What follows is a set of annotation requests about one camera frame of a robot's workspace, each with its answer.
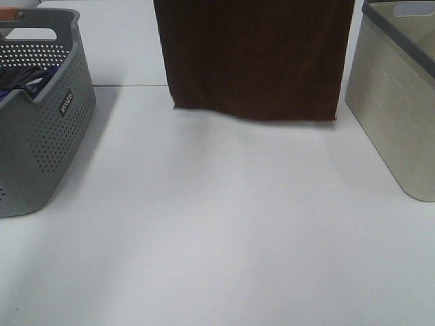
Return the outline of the brown towel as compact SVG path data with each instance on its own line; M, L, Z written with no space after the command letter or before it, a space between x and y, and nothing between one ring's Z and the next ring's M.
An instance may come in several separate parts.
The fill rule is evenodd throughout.
M354 3L154 2L178 109L261 121L331 121Z

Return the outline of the grey perforated laundry basket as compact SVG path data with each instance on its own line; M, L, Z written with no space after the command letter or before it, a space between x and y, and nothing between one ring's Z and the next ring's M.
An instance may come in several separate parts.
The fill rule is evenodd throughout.
M86 134L96 98L75 10L21 9L4 29L52 39L1 39L1 216L43 207Z

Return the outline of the beige storage bin grey rim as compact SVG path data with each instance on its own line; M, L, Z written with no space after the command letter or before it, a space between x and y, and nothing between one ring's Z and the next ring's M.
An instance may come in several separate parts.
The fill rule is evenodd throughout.
M434 2L365 1L345 101L402 190L434 201Z

